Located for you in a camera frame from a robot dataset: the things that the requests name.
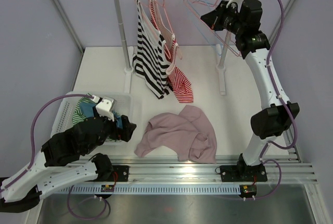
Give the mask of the blue tank top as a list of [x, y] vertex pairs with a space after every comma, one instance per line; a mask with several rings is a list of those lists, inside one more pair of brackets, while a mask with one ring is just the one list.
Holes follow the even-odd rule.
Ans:
[[95, 103], [93, 103], [91, 100], [89, 103], [87, 104], [81, 104], [80, 108], [82, 109], [84, 115], [86, 116], [86, 118], [89, 117], [94, 117], [94, 107], [96, 106]]

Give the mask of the green striped tank top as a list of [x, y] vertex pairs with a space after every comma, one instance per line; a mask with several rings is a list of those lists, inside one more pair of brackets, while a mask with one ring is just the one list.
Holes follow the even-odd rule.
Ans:
[[84, 115], [82, 109], [80, 108], [81, 104], [87, 104], [90, 102], [89, 98], [83, 97], [81, 99], [78, 100], [78, 102], [76, 103], [76, 106], [74, 108], [74, 112], [72, 115], [72, 123], [73, 125], [76, 125], [82, 121], [84, 121], [86, 119], [86, 116]]

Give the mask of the mauve pink tank top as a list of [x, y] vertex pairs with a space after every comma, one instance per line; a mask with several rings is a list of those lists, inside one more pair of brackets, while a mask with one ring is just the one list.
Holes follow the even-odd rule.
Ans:
[[196, 106], [186, 105], [179, 114], [161, 113], [151, 118], [134, 153], [144, 157], [161, 146], [174, 151], [179, 161], [216, 163], [214, 128]]

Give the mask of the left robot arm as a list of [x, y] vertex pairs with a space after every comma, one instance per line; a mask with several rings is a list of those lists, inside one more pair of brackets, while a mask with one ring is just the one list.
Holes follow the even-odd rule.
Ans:
[[65, 172], [56, 169], [90, 154], [106, 139], [128, 142], [137, 125], [127, 116], [122, 124], [100, 117], [90, 117], [72, 128], [52, 136], [36, 154], [33, 162], [9, 178], [1, 178], [1, 212], [22, 213], [40, 200], [70, 185], [85, 181], [107, 181], [114, 171], [110, 158], [102, 153], [87, 163]]

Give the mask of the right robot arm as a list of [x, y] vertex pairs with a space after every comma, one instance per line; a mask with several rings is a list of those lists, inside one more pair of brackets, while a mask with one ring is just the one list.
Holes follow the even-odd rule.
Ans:
[[288, 130], [300, 111], [284, 92], [275, 71], [271, 46], [260, 30], [262, 4], [259, 0], [243, 0], [241, 6], [222, 0], [215, 10], [200, 19], [213, 31], [234, 34], [236, 47], [249, 66], [257, 85], [261, 111], [250, 119], [252, 138], [240, 154], [237, 164], [220, 166], [223, 182], [266, 182], [263, 156], [277, 137]]

